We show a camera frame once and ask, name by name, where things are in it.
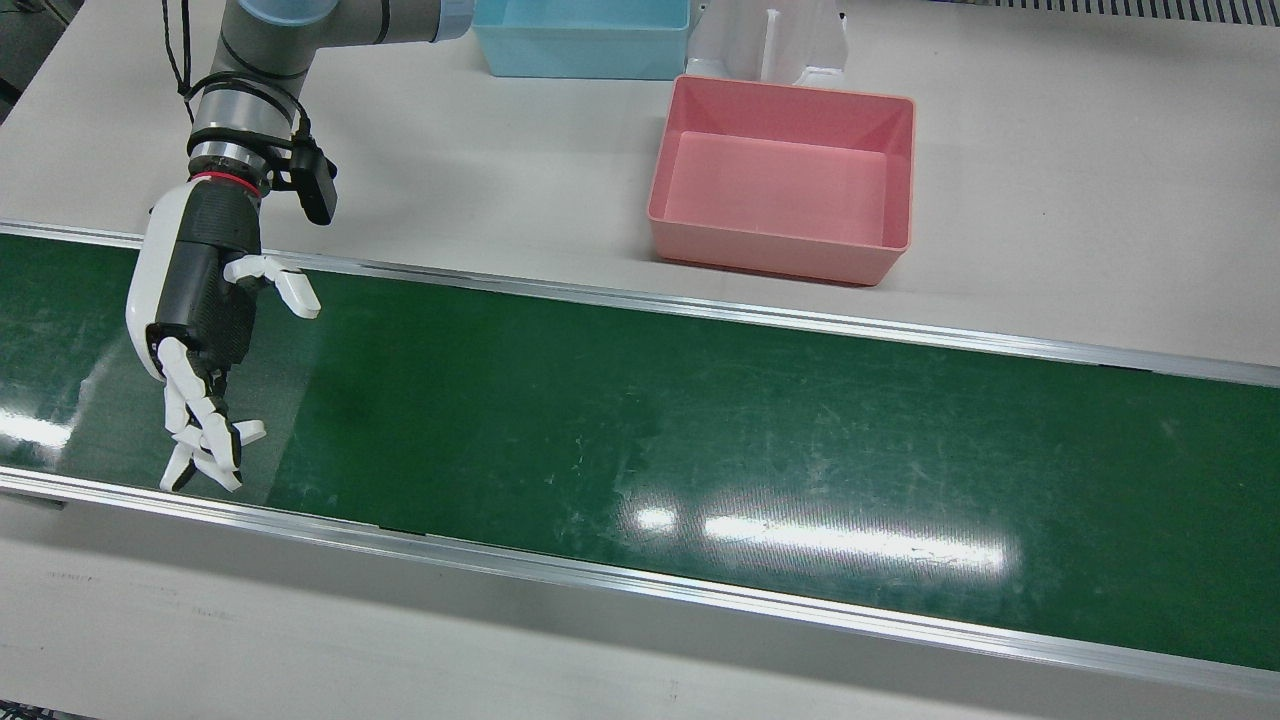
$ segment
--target light blue plastic bin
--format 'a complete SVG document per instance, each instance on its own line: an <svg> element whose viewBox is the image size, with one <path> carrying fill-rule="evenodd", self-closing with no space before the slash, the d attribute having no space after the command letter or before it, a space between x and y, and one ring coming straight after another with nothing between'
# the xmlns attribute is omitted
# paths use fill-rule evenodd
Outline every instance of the light blue plastic bin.
<svg viewBox="0 0 1280 720"><path fill-rule="evenodd" d="M672 79L689 0L477 0L471 27L495 76Z"/></svg>

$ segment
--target robotic hand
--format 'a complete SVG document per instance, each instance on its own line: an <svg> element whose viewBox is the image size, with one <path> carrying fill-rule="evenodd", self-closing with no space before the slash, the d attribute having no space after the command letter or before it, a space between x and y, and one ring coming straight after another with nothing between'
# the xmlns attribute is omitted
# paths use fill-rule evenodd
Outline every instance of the robotic hand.
<svg viewBox="0 0 1280 720"><path fill-rule="evenodd" d="M301 318L320 314L307 277L261 255L257 197L219 173L197 176L151 211L129 286L125 324L147 372L165 383L165 429L177 447L160 487L178 491L198 470L241 486L241 448L260 420L229 423L223 393L248 351L256 296L274 284Z"/></svg>
<svg viewBox="0 0 1280 720"><path fill-rule="evenodd" d="M161 6L168 38L168 1ZM187 0L182 10L186 24ZM296 315L320 313L306 275L262 255L259 227L273 190L296 191L316 224L333 219L338 170L297 99L316 50L460 37L472 10L474 0L227 0L210 76L192 86L189 46L187 77L170 53L183 99L201 96L187 143L191 179L152 209L125 309L138 359L164 383L175 447L163 489L180 489L197 471L239 488L242 448L266 433L260 420L232 423L223 400L248 352L259 292L274 286Z"/></svg>

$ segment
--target green conveyor belt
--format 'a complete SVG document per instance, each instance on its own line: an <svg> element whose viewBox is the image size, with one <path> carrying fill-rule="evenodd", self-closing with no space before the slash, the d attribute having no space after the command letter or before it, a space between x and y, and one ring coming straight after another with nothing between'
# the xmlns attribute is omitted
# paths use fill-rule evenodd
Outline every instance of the green conveyor belt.
<svg viewBox="0 0 1280 720"><path fill-rule="evenodd" d="M133 256L0 236L0 464L157 480ZM311 277L232 500L1280 670L1275 388Z"/></svg>

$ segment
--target white table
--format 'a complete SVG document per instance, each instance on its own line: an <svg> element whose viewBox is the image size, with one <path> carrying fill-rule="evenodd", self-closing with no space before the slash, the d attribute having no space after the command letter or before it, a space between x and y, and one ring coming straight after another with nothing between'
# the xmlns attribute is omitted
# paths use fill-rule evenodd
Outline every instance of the white table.
<svg viewBox="0 0 1280 720"><path fill-rule="evenodd" d="M0 496L0 697L102 720L1271 717L1280 700Z"/></svg>
<svg viewBox="0 0 1280 720"><path fill-rule="evenodd" d="M207 67L220 3L195 4ZM576 284L1280 364L1280 33L868 0L852 88L918 104L913 246L876 288L657 260L662 82L489 77L472 36L324 50L339 211L266 242ZM84 9L0 127L0 218L141 232L184 179L155 3Z"/></svg>

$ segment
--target pink bin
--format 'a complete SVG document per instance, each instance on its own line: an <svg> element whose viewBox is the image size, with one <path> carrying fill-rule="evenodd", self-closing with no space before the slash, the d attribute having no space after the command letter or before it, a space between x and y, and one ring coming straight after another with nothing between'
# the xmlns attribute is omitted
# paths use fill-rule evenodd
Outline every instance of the pink bin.
<svg viewBox="0 0 1280 720"><path fill-rule="evenodd" d="M910 243L905 97L681 76L658 152L658 255L876 284Z"/></svg>

